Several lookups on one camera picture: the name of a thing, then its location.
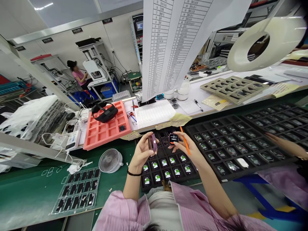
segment white fan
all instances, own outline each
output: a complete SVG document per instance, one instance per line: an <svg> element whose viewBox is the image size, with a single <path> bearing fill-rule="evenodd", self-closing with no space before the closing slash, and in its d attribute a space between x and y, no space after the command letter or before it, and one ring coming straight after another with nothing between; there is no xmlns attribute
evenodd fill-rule
<svg viewBox="0 0 308 231"><path fill-rule="evenodd" d="M123 166L123 157L116 149L108 149L100 157L98 166L102 172L114 173Z"/></svg>

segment white t-shirt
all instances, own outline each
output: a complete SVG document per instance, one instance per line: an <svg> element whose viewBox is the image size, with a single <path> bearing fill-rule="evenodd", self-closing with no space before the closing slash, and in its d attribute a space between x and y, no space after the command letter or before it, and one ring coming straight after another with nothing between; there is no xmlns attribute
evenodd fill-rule
<svg viewBox="0 0 308 231"><path fill-rule="evenodd" d="M179 207L172 192L160 191L149 199L150 223L158 224L161 231L182 231Z"/></svg>

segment ceiling light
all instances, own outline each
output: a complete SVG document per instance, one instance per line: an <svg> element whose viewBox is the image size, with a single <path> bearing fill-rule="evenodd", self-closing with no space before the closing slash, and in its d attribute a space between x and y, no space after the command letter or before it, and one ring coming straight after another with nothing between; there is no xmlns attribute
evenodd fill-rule
<svg viewBox="0 0 308 231"><path fill-rule="evenodd" d="M46 6L43 6L43 7L40 7L40 8L34 8L36 11L37 10L43 10L44 8L46 8L46 7L49 7L49 6L51 6L51 5L53 5L54 3L49 3L49 4L47 4Z"/></svg>

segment wall sign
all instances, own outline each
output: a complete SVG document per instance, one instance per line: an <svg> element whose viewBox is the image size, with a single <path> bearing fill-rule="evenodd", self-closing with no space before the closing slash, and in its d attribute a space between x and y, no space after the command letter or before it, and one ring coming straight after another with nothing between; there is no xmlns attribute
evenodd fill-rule
<svg viewBox="0 0 308 231"><path fill-rule="evenodd" d="M77 28L77 29L73 29L72 32L73 32L73 34L78 34L78 33L80 33L80 32L83 32L83 30L82 30L82 28L80 27L80 28Z"/></svg>
<svg viewBox="0 0 308 231"><path fill-rule="evenodd" d="M49 43L49 42L53 42L52 38L46 38L46 39L42 39L43 43Z"/></svg>
<svg viewBox="0 0 308 231"><path fill-rule="evenodd" d="M16 50L22 51L22 50L25 50L25 47L23 47L23 46L21 46L21 47L16 47Z"/></svg>
<svg viewBox="0 0 308 231"><path fill-rule="evenodd" d="M103 24L110 23L110 22L112 22L112 18L104 19L104 20L102 20L102 22L103 22Z"/></svg>

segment vr headset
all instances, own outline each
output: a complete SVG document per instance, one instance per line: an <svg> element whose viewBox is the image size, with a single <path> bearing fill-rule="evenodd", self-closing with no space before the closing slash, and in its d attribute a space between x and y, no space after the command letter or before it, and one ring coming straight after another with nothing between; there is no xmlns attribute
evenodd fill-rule
<svg viewBox="0 0 308 231"><path fill-rule="evenodd" d="M96 103L92 107L91 112L92 112L92 116L95 120L102 122L102 123L107 123L113 117L116 116L116 114L118 113L118 109L113 104L111 104L111 107L106 110L103 107L106 107L107 104L111 104L111 103L107 103L107 102ZM94 113L97 113L99 110L102 110L103 113L95 118Z"/></svg>

